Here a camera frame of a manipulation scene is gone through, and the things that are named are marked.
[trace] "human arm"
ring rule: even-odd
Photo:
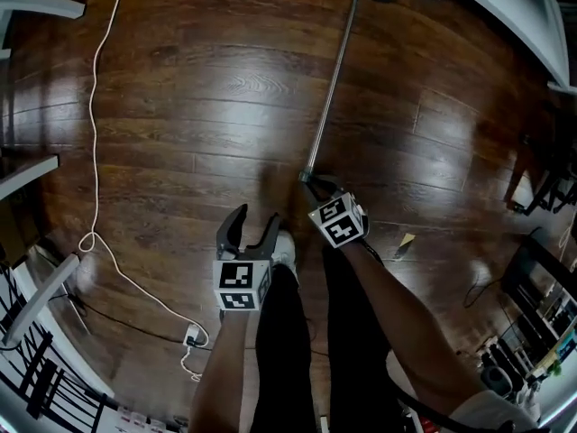
[[[484,390],[461,365],[431,312],[384,268],[362,244],[341,250],[355,270],[375,316],[418,398],[450,415]]]
[[[237,433],[241,418],[248,312],[224,315],[190,410],[188,433]]]

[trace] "black pants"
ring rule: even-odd
[[[384,379],[389,342],[343,253],[326,247],[323,260],[331,433],[402,431],[400,407]],[[297,282],[284,265],[275,266],[262,305],[256,355],[261,386],[251,433],[316,433],[307,320]]]

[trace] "white sneaker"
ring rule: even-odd
[[[284,264],[297,278],[297,247],[289,231],[280,230],[272,253],[273,264]]]

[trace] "power plug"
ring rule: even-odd
[[[184,335],[182,345],[186,347],[198,345],[198,334],[200,334],[198,326],[195,324],[188,324],[187,333]]]

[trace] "black cable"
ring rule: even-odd
[[[59,265],[56,264],[53,260],[51,260],[50,258],[48,258],[44,253],[41,253],[41,251],[39,249],[36,249],[36,253],[41,256],[44,260],[46,260],[48,263],[50,263],[52,266],[54,266],[54,268],[58,268]]]
[[[507,318],[507,321],[510,325],[511,330],[513,331],[513,334],[515,334],[515,337],[517,338],[518,342],[523,345],[523,340],[521,340],[519,338],[519,335],[517,333],[517,331],[515,330],[515,326],[513,326],[513,321],[511,320],[511,318],[508,316],[508,312],[505,309],[505,307],[503,306],[503,303],[501,302],[501,300],[499,298],[497,298],[497,302],[499,303],[499,306],[501,307],[503,313],[505,314],[505,318]]]
[[[72,303],[74,303],[75,305],[77,305],[80,309],[82,309],[82,310],[85,312],[85,314],[84,314],[84,316],[83,316],[84,318],[87,316],[87,309],[90,309],[91,311],[94,311],[97,315],[102,316],[103,318],[109,319],[109,320],[111,320],[111,321],[113,321],[113,322],[115,322],[115,323],[117,323],[117,324],[121,324],[121,325],[123,325],[123,326],[129,327],[129,328],[131,328],[132,330],[136,330],[137,332],[143,333],[144,335],[154,336],[154,337],[159,338],[160,340],[164,340],[164,341],[166,341],[166,342],[177,343],[177,344],[182,345],[182,341],[181,341],[181,340],[176,340],[176,339],[170,338],[170,337],[168,337],[168,336],[161,336],[161,335],[159,335],[159,334],[155,334],[155,333],[153,333],[153,332],[149,332],[148,330],[144,330],[144,329],[142,329],[142,328],[140,328],[140,327],[133,326],[132,324],[128,324],[127,322],[121,321],[120,319],[116,319],[116,318],[113,318],[113,317],[111,317],[111,316],[108,316],[106,313],[103,313],[102,311],[99,311],[98,309],[95,309],[95,308],[91,307],[91,306],[88,305],[83,299],[81,299],[79,296],[74,295],[74,294],[72,294],[72,293],[69,293],[69,294],[63,293],[62,295],[57,295],[56,297],[52,297],[49,301],[51,301],[51,300],[53,300],[53,299],[61,299],[61,298],[64,298],[64,297],[68,297],[68,299],[69,299]],[[314,340],[314,339],[316,338],[316,327],[315,327],[312,319],[307,319],[307,321],[309,321],[309,322],[313,325],[313,328],[314,328],[314,330],[315,330],[315,336],[311,339],[311,341],[312,341],[312,340]],[[194,345],[194,344],[193,344],[192,346],[193,346],[194,348],[196,348],[196,349],[198,349],[198,350],[202,350],[202,351],[207,351],[207,352],[213,351],[213,348],[206,348],[206,347],[198,346],[198,345]],[[254,348],[254,347],[248,347],[248,348],[244,348],[244,349],[246,349],[246,350],[256,350],[256,348]],[[322,353],[322,352],[320,352],[320,351],[311,350],[311,353],[314,353],[315,355],[321,355],[321,356],[328,357],[328,354],[327,354],[327,353]]]
[[[318,336],[318,330],[316,330],[316,325],[315,325],[315,321],[313,321],[313,319],[310,318],[305,318],[305,320],[307,321],[308,324],[310,324],[310,326],[313,328],[313,330],[315,331],[314,335],[312,337],[310,337],[310,341],[311,343],[315,341],[316,337]]]
[[[20,344],[13,346],[12,348],[0,348],[0,353],[8,353],[10,351],[16,351],[20,348]]]
[[[63,293],[62,295],[57,295],[56,297],[52,297],[48,301],[53,301],[54,299],[61,299],[62,297],[67,297],[68,293]]]
[[[465,297],[463,299],[463,307],[465,309],[470,308],[471,306],[473,306],[475,304],[475,302],[481,298],[481,295],[483,293],[485,293],[485,291],[495,285],[498,282],[501,282],[501,279],[496,279],[495,281],[491,281],[488,284],[485,285],[477,285],[477,283],[479,282],[479,277],[477,277],[477,279],[475,280],[475,283],[467,290],[467,293],[465,293]],[[471,292],[474,291],[475,289],[481,289],[481,291],[475,296],[475,298],[471,301],[471,303],[467,303],[467,299],[469,298],[469,295],[471,295]]]
[[[156,338],[159,338],[161,340],[164,340],[166,342],[170,342],[170,343],[178,343],[182,345],[182,340],[176,340],[175,338],[170,338],[168,336],[161,336],[159,334],[155,334],[153,332],[149,332],[148,330],[144,330],[142,328],[139,328],[137,326],[133,326],[132,324],[128,324],[127,322],[121,321],[120,319],[116,319],[113,318],[112,316],[108,316],[107,314],[103,313],[102,311],[99,311],[96,308],[91,307],[90,305],[88,305],[86,302],[84,302],[80,297],[78,297],[77,295],[74,294],[62,294],[56,297],[52,297],[51,299],[59,299],[62,297],[68,297],[68,299],[74,303],[77,307],[79,307],[80,309],[82,309],[85,314],[83,316],[83,318],[85,318],[87,316],[87,309],[90,309],[91,311],[94,311],[97,315],[102,316],[103,318],[109,319],[117,324],[122,324],[123,326],[129,327],[132,330],[136,330],[137,332],[141,332],[147,336],[154,336]],[[206,348],[200,348],[200,346],[196,346],[196,348],[199,349],[203,349],[206,350]]]

